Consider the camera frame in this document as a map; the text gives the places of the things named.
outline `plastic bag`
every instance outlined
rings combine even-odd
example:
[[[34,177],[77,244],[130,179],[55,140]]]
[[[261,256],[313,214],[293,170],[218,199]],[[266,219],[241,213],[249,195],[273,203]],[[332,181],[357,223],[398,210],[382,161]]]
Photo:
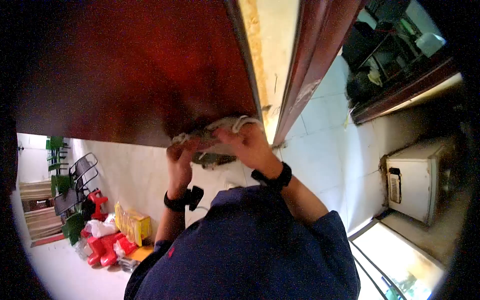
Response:
[[[115,225],[115,214],[109,214],[105,222],[90,220],[87,222],[85,228],[87,231],[90,230],[96,238],[101,238],[119,231],[117,225]]]
[[[88,246],[87,240],[84,238],[81,238],[78,240],[73,245],[73,248],[75,249],[75,252],[77,252],[78,256],[80,256],[81,259],[86,260],[88,256],[90,256],[93,251],[90,249],[90,246]]]
[[[113,251],[115,251],[115,253],[117,254],[118,259],[121,259],[125,256],[125,251],[122,249],[119,240],[116,241],[115,244],[113,244]]]

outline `dirt stain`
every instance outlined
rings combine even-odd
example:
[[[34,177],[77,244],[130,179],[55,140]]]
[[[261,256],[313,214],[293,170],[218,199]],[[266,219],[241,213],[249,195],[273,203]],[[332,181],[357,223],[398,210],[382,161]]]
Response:
[[[240,0],[240,9],[245,21],[245,30],[250,45],[255,79],[257,81],[260,107],[268,106],[267,88],[265,85],[266,75],[264,72],[264,61],[262,59],[262,36],[260,33],[260,19],[257,10],[256,0]],[[263,111],[264,125],[268,125],[268,111]]]

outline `dark blue shirt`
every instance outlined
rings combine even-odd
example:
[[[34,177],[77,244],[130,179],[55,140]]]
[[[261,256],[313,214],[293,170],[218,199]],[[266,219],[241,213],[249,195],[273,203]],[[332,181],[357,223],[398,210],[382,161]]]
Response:
[[[296,221],[262,186],[221,191],[203,219],[158,241],[125,299],[356,299],[360,280],[336,211]]]

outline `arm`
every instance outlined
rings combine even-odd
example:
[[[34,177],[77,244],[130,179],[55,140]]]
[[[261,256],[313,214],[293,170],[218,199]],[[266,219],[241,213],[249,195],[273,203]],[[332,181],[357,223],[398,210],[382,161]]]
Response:
[[[283,165],[256,124],[244,125],[238,134],[218,129],[215,135],[221,142],[231,145],[235,155],[249,168],[259,170],[269,179],[280,176]],[[292,215],[302,223],[311,225],[328,213],[322,201],[295,176],[281,194]]]
[[[186,141],[184,144],[174,144],[167,149],[168,190],[170,200],[179,199],[187,190],[192,181],[193,154],[198,150],[196,140]],[[175,212],[167,207],[163,208],[162,217],[158,224],[155,243],[159,240],[173,242],[185,230],[185,212]]]

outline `black bracelet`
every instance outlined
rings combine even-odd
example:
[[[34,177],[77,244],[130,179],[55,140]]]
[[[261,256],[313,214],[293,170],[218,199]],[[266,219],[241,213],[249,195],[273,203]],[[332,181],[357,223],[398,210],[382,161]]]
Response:
[[[165,204],[165,207],[168,207],[174,212],[178,212],[178,213],[185,212],[185,206],[187,205],[189,206],[190,211],[194,211],[197,208],[203,196],[204,196],[203,189],[194,185],[191,190],[187,189],[185,191],[185,194],[183,194],[183,196],[179,199],[170,200],[167,197],[167,193],[165,193],[165,197],[163,198],[163,203]]]
[[[284,187],[288,186],[290,180],[292,180],[292,169],[285,162],[282,162],[283,169],[278,178],[268,179],[259,170],[254,170],[251,177],[258,181],[263,186],[268,186],[275,191],[279,192]]]

